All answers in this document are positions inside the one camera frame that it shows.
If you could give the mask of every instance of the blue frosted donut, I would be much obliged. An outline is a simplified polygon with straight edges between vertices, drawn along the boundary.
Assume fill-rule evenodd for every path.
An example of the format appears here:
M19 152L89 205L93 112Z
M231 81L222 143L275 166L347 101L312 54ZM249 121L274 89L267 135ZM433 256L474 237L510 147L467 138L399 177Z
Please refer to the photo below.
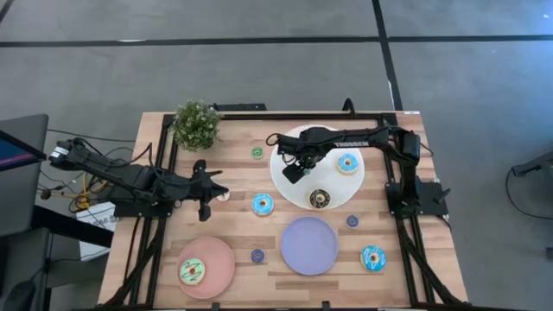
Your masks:
M369 245L361 251L361 264L369 271L381 271L386 266L386 255L380 247Z
M338 170L342 174L353 174L359 164L357 163L357 158L352 154L344 154L338 159Z
M273 198L268 194L256 194L251 202L251 209L258 216L267 216L273 212Z

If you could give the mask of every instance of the pink plate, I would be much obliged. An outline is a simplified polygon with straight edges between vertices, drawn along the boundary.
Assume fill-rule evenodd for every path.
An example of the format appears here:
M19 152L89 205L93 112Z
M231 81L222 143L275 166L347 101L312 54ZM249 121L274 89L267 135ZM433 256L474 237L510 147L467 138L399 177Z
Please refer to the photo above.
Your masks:
M206 265L206 274L197 285L186 285L179 276L182 264L199 258ZM182 250L176 265L176 276L182 290L196 299L209 299L221 294L234 276L234 255L231 248L218 238L201 237Z

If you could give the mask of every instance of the green donut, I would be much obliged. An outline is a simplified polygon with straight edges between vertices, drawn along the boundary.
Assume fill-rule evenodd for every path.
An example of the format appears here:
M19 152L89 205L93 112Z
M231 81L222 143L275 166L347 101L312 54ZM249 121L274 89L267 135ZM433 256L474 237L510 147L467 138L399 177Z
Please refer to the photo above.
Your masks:
M198 284L206 274L206 266L198 258L190 258L181 265L181 280L186 285Z

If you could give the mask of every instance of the black floor stripe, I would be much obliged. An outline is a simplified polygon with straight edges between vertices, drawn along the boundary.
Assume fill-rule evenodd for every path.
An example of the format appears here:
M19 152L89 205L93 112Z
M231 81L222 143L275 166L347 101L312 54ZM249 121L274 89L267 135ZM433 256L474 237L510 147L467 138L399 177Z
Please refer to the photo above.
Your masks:
M2 10L0 10L0 24L2 23L3 19L6 17L6 14L8 14L8 11L11 8L11 4L13 4L15 0L7 0L6 3L3 4Z
M372 7L374 8L374 16L377 21L378 37L380 38L380 47L382 48L382 55L384 57L386 76L388 77L388 82L390 83L391 100L393 102L393 107L396 111L402 111L404 109L404 105L402 104L401 96L399 95L399 86L397 85L396 71L394 70L394 63L391 59L390 44L388 43L388 36L386 34L380 1L372 0Z
M389 42L503 42L503 41L553 41L553 35L438 35L391 36Z
M4 41L0 48L78 48L78 47L146 47L189 45L239 45L285 43L363 43L378 42L376 36L312 36L312 37L258 37L213 39L162 40L103 40L103 41Z

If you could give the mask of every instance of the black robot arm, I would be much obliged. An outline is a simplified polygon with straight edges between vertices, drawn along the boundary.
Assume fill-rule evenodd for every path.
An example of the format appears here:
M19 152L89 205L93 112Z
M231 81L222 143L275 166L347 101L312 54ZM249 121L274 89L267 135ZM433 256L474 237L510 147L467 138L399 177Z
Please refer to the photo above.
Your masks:
M198 200L200 221L206 221L211 215L209 201L228 192L227 188L211 180L211 176L222 171L206 172L207 164L204 160L194 164L192 177L188 179L165 168L155 167L151 160L149 166L143 166L110 159L99 152L90 151L87 144L87 141L78 137L57 142L48 160L55 168L83 170L123 189L126 198L110 198L116 205L118 200L133 200L150 206L160 203L173 205L177 200Z
M397 144L391 145L393 137ZM382 126L363 130L329 130L312 127L300 133L298 138L282 134L267 137L267 144L277 145L277 153L283 156L287 167L284 176L291 183L297 183L307 169L315 168L327 153L336 148L377 148L397 162L402 170L402 202L405 205L418 205L420 179L416 175L416 165L421 156L421 137L413 131L397 126Z

